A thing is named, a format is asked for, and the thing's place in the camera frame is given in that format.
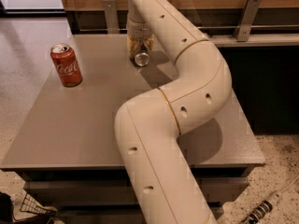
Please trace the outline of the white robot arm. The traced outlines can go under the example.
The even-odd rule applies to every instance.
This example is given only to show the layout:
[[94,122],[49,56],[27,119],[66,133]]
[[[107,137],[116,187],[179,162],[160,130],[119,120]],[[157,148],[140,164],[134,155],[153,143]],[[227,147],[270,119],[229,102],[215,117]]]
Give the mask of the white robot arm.
[[216,46],[167,0],[130,0],[178,78],[124,103],[115,134],[147,224],[217,224],[177,139],[212,119],[232,92]]

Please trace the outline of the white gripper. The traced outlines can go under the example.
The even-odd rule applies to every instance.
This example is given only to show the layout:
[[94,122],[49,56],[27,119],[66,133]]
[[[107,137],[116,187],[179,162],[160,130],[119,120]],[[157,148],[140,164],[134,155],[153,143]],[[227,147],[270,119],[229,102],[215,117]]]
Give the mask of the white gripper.
[[145,47],[148,52],[152,51],[154,44],[154,36],[147,23],[143,20],[134,3],[128,1],[128,14],[127,14],[127,48],[128,55],[131,60],[139,52],[139,41],[145,40]]

